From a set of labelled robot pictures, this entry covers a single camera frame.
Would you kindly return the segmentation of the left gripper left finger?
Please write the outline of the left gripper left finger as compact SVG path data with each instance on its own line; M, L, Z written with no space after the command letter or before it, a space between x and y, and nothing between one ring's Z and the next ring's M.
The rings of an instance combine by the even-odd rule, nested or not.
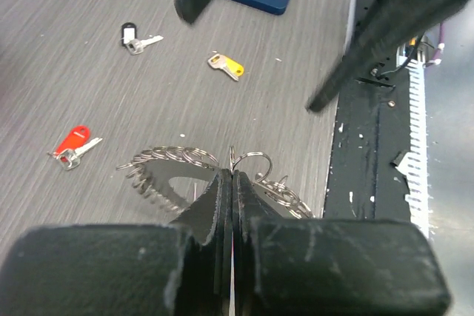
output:
M37 226L1 267L3 315L227 315L232 176L168 224Z

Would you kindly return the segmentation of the red tag key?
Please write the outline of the red tag key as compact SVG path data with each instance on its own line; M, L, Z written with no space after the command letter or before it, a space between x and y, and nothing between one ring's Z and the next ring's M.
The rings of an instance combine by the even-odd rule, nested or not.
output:
M70 171L78 167L81 157L102 140L103 138L99 137L90 139L90 129L79 125L72 128L57 148L47 154L58 162L63 170Z

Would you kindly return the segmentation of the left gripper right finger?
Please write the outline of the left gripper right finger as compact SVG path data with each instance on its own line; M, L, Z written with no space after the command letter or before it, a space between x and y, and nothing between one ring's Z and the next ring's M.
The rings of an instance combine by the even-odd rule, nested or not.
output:
M233 173L237 315L444 315L452 297L411 223L283 218Z

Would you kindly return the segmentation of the large metal keyring disc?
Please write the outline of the large metal keyring disc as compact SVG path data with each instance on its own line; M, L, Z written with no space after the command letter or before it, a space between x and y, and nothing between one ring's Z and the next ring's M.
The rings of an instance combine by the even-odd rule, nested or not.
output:
M267 171L258 173L250 181L257 196L269 204L284 218L314 218L308 205L286 186L287 176L279 181L268 179L273 170L273 161L264 152L248 152L237 156L234 147L230 148L230 172L234 173L239 163L246 158L263 158L268 163ZM162 209L181 214L190 206L171 186L174 178L191 178L210 182L222 170L218 160L205 150L195 147L153 147L134 155L130 162L116 167L126 169L126 178L143 198L158 203Z

